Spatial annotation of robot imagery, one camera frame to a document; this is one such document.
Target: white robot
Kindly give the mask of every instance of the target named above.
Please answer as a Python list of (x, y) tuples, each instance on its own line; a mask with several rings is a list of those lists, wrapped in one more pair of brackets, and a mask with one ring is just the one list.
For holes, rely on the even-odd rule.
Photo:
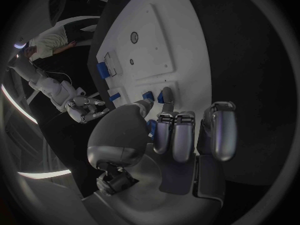
[(34, 90), (41, 91), (50, 98), (52, 104), (60, 112), (68, 112), (70, 117), (78, 123), (87, 123), (110, 111), (106, 108), (102, 112), (97, 112), (96, 105), (103, 106), (104, 101), (85, 96), (86, 92), (81, 87), (75, 90), (68, 81), (64, 80), (59, 83), (48, 77), (41, 69), (35, 69), (22, 52), (10, 60), (9, 68), (14, 69), (23, 79), (28, 81)]

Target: white shirt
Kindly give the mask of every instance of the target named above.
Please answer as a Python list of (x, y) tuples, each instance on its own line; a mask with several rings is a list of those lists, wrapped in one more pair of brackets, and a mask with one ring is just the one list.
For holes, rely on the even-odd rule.
[(35, 57), (41, 59), (51, 57), (53, 50), (68, 44), (64, 26), (53, 27), (32, 39), (30, 46), (36, 46)]

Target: light strip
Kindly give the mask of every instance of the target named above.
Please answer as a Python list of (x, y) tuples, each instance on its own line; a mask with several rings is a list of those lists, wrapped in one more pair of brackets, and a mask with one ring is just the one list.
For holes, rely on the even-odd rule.
[(24, 48), (25, 47), (25, 45), (26, 45), (26, 43), (24, 44), (24, 45), (22, 45), (22, 46), (19, 46), (19, 45), (17, 45), (17, 44), (15, 44), (15, 45), (13, 45), (16, 49), (22, 49), (22, 48)]
[(16, 109), (18, 109), (22, 114), (24, 114), (27, 118), (29, 118), (31, 121), (33, 121), (34, 123), (38, 124), (37, 120), (35, 120), (32, 116), (30, 116), (27, 112), (25, 112), (14, 100), (13, 98), (10, 96), (10, 94), (8, 93), (8, 91), (6, 90), (6, 88), (2, 85), (1, 86), (3, 93), (5, 94), (5, 96), (8, 98), (8, 100), (16, 107)]
[(54, 172), (44, 172), (44, 173), (26, 173), (26, 172), (17, 172), (18, 174), (30, 178), (30, 179), (48, 179), (53, 178), (61, 175), (70, 174), (70, 170), (63, 170), (63, 171), (54, 171)]

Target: person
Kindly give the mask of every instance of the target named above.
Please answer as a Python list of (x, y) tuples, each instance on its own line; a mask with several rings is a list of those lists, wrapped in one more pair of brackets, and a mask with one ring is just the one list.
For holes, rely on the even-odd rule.
[(48, 58), (76, 46), (77, 42), (92, 39), (93, 31), (81, 29), (98, 24), (99, 18), (88, 18), (67, 23), (66, 25), (50, 28), (32, 39), (30, 46), (23, 50), (26, 58), (33, 54)]

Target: wire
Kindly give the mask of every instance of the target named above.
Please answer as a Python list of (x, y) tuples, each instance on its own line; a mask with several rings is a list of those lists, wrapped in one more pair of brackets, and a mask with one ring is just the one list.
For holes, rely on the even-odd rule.
[(35, 65), (32, 61), (30, 61), (30, 63), (31, 63), (33, 66), (35, 66), (36, 68), (38, 68), (38, 69), (42, 70), (43, 72), (45, 72), (47, 76), (48, 76), (47, 73), (51, 73), (51, 74), (64, 74), (64, 75), (66, 75), (66, 76), (70, 79), (70, 83), (71, 83), (71, 86), (72, 86), (72, 79), (68, 76), (68, 74), (65, 74), (65, 73), (63, 73), (63, 72), (45, 71), (45, 70), (39, 68), (37, 65)]

